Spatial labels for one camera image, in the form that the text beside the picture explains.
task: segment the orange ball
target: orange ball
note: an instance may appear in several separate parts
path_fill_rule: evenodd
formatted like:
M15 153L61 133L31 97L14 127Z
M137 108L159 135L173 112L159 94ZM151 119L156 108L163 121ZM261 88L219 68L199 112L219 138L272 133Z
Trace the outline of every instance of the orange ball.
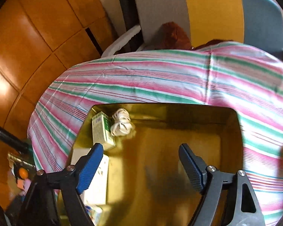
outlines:
M21 167L18 172L19 172L19 175L22 179L28 178L28 171L26 169L24 169L23 167Z

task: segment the striped tablecloth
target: striped tablecloth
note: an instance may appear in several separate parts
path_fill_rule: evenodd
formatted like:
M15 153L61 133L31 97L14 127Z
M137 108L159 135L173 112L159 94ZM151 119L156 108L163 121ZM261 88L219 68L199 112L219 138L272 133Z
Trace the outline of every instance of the striped tablecloth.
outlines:
M266 225L283 214L283 63L251 46L224 42L198 51L155 50L78 64L58 77L32 113L28 137L37 169L60 171L93 105L168 102L234 108L244 170Z

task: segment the blue gripper pad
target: blue gripper pad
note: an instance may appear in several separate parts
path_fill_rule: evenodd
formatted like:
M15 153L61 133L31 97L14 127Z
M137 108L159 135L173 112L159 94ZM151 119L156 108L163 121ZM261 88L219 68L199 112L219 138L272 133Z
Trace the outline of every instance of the blue gripper pad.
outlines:
M77 192L79 195L83 193L84 190L89 188L89 185L94 177L94 174L99 167L99 164L103 158L104 149L100 143L94 144L89 153L85 156L82 156L76 166L80 170Z
M205 162L199 156L194 155L187 144L179 146L178 155L193 189L202 193L207 182Z

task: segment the ribbed blue rubber pad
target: ribbed blue rubber pad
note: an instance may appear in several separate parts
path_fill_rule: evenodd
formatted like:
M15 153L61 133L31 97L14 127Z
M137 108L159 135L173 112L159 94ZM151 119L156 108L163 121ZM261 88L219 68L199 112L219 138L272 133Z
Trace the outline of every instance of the ribbed blue rubber pad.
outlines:
M104 149L101 144L96 143L92 147L91 151L93 151L92 155L90 155L89 160L79 174L79 182L77 185L77 192L79 194L83 193L84 190L89 188L94 174L96 173L97 168L99 167L99 164L103 158Z
M178 154L181 164L183 165L183 168L189 177L193 189L199 192L203 191L205 186L203 184L202 173L183 145L179 147Z

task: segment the yellow fabric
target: yellow fabric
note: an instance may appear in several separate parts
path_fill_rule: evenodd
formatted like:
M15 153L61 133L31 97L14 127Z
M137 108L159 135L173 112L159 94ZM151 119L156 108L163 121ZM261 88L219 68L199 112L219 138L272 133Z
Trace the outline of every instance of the yellow fabric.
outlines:
M213 39L243 43L244 16L242 0L186 0L192 46Z

